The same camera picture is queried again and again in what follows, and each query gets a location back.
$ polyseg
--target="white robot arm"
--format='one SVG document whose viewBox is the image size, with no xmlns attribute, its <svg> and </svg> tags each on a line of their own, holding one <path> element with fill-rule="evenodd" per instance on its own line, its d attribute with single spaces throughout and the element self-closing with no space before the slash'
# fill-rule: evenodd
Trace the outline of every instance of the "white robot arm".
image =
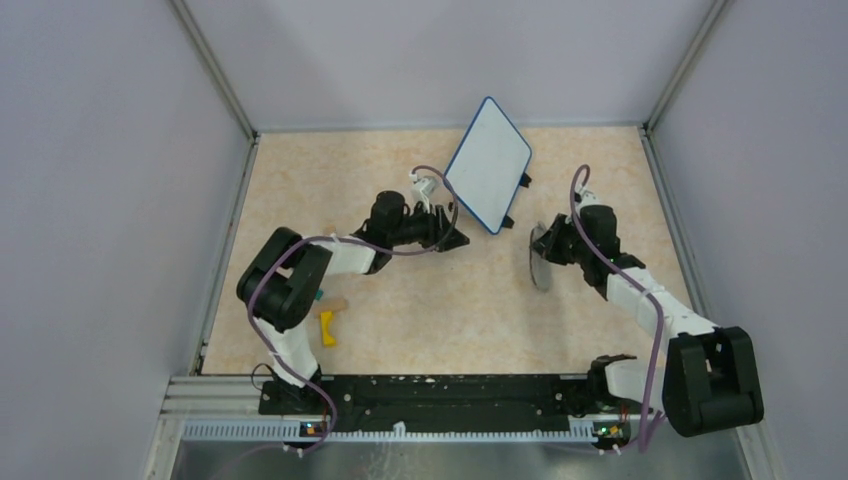
<svg viewBox="0 0 848 480">
<path fill-rule="evenodd" d="M 430 202 L 429 195 L 437 185 L 436 179 L 419 178 L 414 173 L 410 176 L 415 199 L 413 207 L 407 205 L 398 192 L 381 192 L 359 230 L 347 239 L 331 237 L 300 247 L 282 264 L 283 269 L 291 270 L 288 276 L 275 272 L 260 290 L 253 308 L 254 323 L 269 342 L 272 355 L 278 356 L 282 364 L 303 379 L 320 376 L 303 319 L 324 277 L 377 273 L 391 259 L 390 250 L 399 245 L 418 243 L 423 249 L 436 252 L 468 245 L 468 237 L 451 225 L 444 207 Z M 249 304 L 262 277 L 302 238 L 288 228 L 278 228 L 239 280 L 238 298 Z M 290 386 L 290 393 L 295 396 L 308 393 L 303 389 L 303 380 L 286 371 L 281 362 L 272 364 L 274 375 Z"/>
<path fill-rule="evenodd" d="M 638 258 L 621 251 L 613 209 L 602 205 L 585 185 L 575 195 L 579 221 L 595 249 L 610 263 L 598 258 L 583 241 L 574 219 L 564 214 L 557 215 L 531 249 L 551 263 L 579 264 L 584 280 L 632 315 L 652 337 L 658 315 L 649 294 L 661 306 L 660 348 L 666 353 L 666 366 L 653 375 L 650 407 L 663 411 L 672 427 L 686 437 L 762 420 L 762 394 L 748 334 L 739 327 L 721 328 L 678 301 Z M 599 400 L 615 397 L 642 402 L 648 376 L 648 362 L 627 355 L 603 356 L 592 364 L 589 385 Z"/>
</svg>

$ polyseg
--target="yellow sponge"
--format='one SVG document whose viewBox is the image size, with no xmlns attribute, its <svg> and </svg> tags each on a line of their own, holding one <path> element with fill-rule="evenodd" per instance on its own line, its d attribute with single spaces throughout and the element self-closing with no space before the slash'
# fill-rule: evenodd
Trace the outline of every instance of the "yellow sponge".
<svg viewBox="0 0 848 480">
<path fill-rule="evenodd" d="M 330 322 L 333 321 L 333 312 L 321 312 L 321 342 L 325 347 L 335 347 L 336 339 L 330 335 Z"/>
</svg>

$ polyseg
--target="whiteboard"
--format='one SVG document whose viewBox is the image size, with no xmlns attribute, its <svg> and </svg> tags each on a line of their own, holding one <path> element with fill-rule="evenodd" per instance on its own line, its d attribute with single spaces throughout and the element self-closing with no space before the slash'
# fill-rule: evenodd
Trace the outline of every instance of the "whiteboard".
<svg viewBox="0 0 848 480">
<path fill-rule="evenodd" d="M 492 235 L 501 231 L 532 155 L 495 99 L 486 97 L 445 174 L 460 202 Z"/>
</svg>

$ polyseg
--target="speckled tabletop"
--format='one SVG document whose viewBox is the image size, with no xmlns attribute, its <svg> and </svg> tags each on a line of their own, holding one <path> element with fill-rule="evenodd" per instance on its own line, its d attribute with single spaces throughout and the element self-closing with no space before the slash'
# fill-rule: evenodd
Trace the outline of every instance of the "speckled tabletop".
<svg viewBox="0 0 848 480">
<path fill-rule="evenodd" d="M 568 211 L 571 176 L 592 167 L 590 188 L 615 208 L 622 249 L 688 299 L 668 228 L 636 128 L 527 128 L 533 148 L 510 216 L 515 228 L 487 233 L 470 215 L 458 228 L 469 246 L 443 254 L 393 259 L 378 274 L 328 277 L 327 296 L 350 308 L 321 346 L 309 317 L 310 342 L 325 373 L 457 374 L 585 372 L 603 354 L 647 359 L 651 339 L 582 280 L 578 266 L 553 266 L 553 286 L 537 291 L 528 267 L 530 229 Z M 463 130 L 356 131 L 263 135 L 248 188 L 204 373 L 247 373 L 268 352 L 235 295 L 238 278 L 268 236 L 287 226 L 304 236 L 333 225 L 356 230 L 376 194 L 410 199 L 407 173 L 418 164 L 445 168 Z M 446 203 L 443 188 L 436 200 Z"/>
</svg>

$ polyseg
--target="white wall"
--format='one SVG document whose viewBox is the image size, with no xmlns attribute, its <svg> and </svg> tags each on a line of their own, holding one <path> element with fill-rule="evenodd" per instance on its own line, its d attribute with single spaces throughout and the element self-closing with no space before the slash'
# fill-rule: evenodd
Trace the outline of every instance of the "white wall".
<svg viewBox="0 0 848 480">
<path fill-rule="evenodd" d="M 189 0 L 259 130 L 644 121 L 710 0 Z"/>
<path fill-rule="evenodd" d="M 0 478 L 138 478 L 247 142 L 164 1 L 0 5 Z"/>
<path fill-rule="evenodd" d="M 848 3 L 736 2 L 658 132 L 719 324 L 754 339 L 789 476 L 844 478 Z"/>
</svg>

